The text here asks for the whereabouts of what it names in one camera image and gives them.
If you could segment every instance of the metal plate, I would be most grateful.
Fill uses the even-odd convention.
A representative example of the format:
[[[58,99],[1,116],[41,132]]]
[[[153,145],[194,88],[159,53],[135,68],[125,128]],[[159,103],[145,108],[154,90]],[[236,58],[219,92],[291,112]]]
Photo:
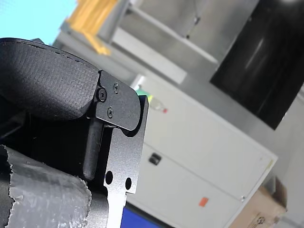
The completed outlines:
[[[146,128],[148,101],[146,96],[140,96],[142,104],[141,123],[135,130],[135,135],[126,136],[121,129],[114,128],[110,144],[110,152],[106,172],[112,172],[111,183],[104,180],[108,191],[109,216],[107,228],[120,227],[126,193],[135,193],[139,173],[139,165],[143,150],[143,137]]]
[[[128,131],[134,130],[141,113],[136,92],[106,71],[100,71],[99,85],[106,89],[107,96],[104,102],[96,104],[96,117]]]

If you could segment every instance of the cabinet handle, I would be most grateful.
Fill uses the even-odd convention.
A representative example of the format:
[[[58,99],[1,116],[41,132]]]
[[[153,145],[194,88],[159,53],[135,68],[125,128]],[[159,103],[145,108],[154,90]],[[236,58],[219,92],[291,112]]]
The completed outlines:
[[[152,163],[153,165],[158,165],[158,163],[160,163],[162,157],[159,156],[156,153],[153,153],[150,158],[149,158],[149,162]]]

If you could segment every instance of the cardboard box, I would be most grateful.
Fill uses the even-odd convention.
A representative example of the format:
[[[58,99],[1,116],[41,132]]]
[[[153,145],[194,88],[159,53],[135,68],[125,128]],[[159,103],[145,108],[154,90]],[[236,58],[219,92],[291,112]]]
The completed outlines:
[[[275,178],[275,191],[271,195],[261,186],[234,220],[230,228],[271,228],[287,212],[287,190]]]

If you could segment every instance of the yellow object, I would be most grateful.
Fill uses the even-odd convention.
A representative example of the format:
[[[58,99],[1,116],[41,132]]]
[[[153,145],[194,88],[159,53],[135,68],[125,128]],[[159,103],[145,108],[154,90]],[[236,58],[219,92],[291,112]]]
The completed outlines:
[[[77,8],[67,20],[73,30],[86,37],[98,54],[111,54],[96,35],[116,3],[117,0],[78,0]]]

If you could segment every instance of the orange label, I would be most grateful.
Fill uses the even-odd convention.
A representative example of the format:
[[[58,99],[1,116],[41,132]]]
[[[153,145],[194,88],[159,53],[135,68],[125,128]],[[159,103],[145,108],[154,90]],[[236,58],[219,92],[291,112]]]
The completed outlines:
[[[209,200],[208,198],[203,197],[203,198],[201,199],[201,201],[199,202],[199,205],[200,205],[201,207],[206,206],[208,200]]]

